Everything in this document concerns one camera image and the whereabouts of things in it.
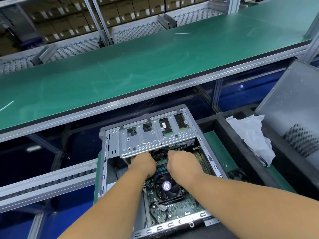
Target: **person's right arm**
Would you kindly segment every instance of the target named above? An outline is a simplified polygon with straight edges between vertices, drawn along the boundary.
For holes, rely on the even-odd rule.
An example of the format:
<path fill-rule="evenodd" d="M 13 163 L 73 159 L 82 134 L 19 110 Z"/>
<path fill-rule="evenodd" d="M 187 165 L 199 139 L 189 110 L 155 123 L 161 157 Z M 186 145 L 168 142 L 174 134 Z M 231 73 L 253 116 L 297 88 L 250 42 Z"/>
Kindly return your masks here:
<path fill-rule="evenodd" d="M 319 202 L 271 187 L 205 174 L 192 153 L 168 152 L 167 169 L 239 238 L 319 238 Z"/>

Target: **white scratch mark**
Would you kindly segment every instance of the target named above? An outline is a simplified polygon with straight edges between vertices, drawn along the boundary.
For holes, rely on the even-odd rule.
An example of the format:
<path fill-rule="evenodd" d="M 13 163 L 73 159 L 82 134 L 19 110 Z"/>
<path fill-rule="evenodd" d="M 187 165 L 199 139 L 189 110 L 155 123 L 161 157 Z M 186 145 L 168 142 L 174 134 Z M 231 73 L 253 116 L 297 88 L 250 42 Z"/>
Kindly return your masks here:
<path fill-rule="evenodd" d="M 8 106 L 10 106 L 12 103 L 14 103 L 14 101 L 11 101 L 9 104 L 7 104 L 4 108 L 1 108 L 0 109 L 0 112 L 3 110 L 3 109 L 5 109 L 5 108 L 7 108 Z"/>

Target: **green circuit board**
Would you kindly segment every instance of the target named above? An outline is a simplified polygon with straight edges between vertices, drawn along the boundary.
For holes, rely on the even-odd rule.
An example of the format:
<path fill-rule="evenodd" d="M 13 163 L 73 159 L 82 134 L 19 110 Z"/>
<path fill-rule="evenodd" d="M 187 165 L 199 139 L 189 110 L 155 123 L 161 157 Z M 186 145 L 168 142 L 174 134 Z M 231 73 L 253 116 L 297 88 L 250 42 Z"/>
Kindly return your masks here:
<path fill-rule="evenodd" d="M 203 162 L 203 158 L 201 154 L 198 152 L 194 152 L 193 154 L 195 155 L 195 157 L 201 164 L 203 171 L 209 174 L 209 171 L 207 167 L 205 166 L 205 163 Z M 166 164 L 167 164 L 167 159 L 163 159 L 156 162 L 157 168 L 161 168 L 165 166 Z M 154 184 L 153 177 L 149 178 L 146 181 L 146 185 L 147 185 L 146 193 L 147 193 L 148 205 L 153 204 L 158 199 L 153 184 Z M 149 209 L 150 213 L 152 213 L 152 215 L 156 218 L 156 220 L 154 220 L 154 218 L 151 217 L 152 225 L 163 223 L 165 221 L 171 221 L 171 220 L 204 210 L 204 208 L 185 189 L 183 188 L 181 189 L 183 193 L 183 199 L 175 203 L 174 202 L 165 203 L 164 205 L 167 208 L 166 211 L 161 211 L 155 205 L 150 207 Z"/>

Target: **motherboard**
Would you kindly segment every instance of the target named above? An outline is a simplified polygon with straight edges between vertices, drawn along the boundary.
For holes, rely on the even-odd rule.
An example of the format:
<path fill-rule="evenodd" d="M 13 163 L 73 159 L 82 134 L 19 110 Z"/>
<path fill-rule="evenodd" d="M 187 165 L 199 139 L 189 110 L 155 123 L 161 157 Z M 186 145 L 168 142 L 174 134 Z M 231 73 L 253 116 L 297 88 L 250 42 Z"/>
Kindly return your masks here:
<path fill-rule="evenodd" d="M 208 165 L 204 162 L 201 154 L 195 151 L 193 154 L 203 171 L 209 174 Z M 173 181 L 166 168 L 167 157 L 164 154 L 162 156 L 153 155 L 153 157 L 157 165 L 156 173 L 146 180 L 144 185 L 148 200 L 148 208 L 146 209 L 151 216 L 151 225 L 203 211 L 204 208 L 184 188 Z"/>

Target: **person's left arm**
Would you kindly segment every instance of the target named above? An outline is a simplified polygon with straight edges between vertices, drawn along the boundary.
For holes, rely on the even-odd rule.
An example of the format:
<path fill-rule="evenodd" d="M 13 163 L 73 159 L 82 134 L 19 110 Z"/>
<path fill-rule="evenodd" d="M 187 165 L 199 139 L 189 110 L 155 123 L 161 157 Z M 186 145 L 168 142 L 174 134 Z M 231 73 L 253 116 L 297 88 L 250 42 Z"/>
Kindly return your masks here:
<path fill-rule="evenodd" d="M 155 171 L 150 153 L 137 155 L 113 187 L 58 239 L 130 238 L 143 183 Z"/>

